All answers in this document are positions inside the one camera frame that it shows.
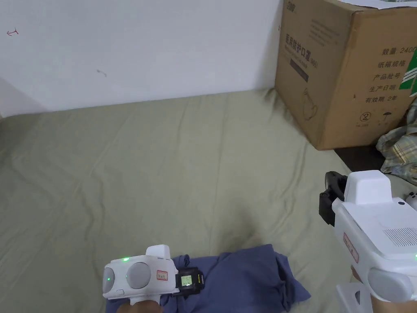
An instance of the cardboard box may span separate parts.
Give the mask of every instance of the cardboard box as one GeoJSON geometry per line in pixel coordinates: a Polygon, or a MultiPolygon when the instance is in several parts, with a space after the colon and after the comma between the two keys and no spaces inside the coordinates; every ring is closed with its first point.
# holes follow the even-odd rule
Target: cardboard box
{"type": "Polygon", "coordinates": [[[316,149],[397,127],[417,94],[416,21],[417,8],[284,0],[275,87],[316,149]]]}

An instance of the dark floor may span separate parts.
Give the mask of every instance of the dark floor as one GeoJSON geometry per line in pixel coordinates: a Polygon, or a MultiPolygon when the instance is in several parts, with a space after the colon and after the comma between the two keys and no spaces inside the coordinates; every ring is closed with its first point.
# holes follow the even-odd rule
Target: dark floor
{"type": "Polygon", "coordinates": [[[334,151],[352,172],[381,169],[385,161],[375,146],[339,148],[334,151]]]}

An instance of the plaid fabric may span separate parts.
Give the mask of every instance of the plaid fabric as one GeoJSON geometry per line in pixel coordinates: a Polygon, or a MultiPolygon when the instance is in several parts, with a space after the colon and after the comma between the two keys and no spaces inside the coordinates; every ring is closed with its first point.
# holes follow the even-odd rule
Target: plaid fabric
{"type": "Polygon", "coordinates": [[[381,136],[377,149],[385,157],[381,172],[399,176],[417,186],[417,100],[408,111],[407,126],[381,136]]]}

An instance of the wrinkled sheet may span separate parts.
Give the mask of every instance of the wrinkled sheet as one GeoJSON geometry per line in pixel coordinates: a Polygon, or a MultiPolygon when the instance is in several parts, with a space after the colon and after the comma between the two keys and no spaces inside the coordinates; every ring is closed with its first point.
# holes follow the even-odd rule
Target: wrinkled sheet
{"type": "Polygon", "coordinates": [[[318,214],[330,170],[349,172],[273,90],[3,119],[2,312],[104,312],[104,266],[150,245],[202,257],[267,243],[311,293],[292,312],[337,312],[352,275],[318,214]]]}

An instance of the green logo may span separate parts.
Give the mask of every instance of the green logo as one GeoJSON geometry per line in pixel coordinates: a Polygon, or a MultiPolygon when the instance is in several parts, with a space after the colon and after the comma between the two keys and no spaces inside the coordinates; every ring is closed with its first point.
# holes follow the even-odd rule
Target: green logo
{"type": "Polygon", "coordinates": [[[417,50],[414,52],[414,55],[408,65],[407,72],[404,74],[404,78],[402,80],[399,89],[411,89],[410,97],[417,96],[417,83],[416,81],[417,76],[417,50]]]}

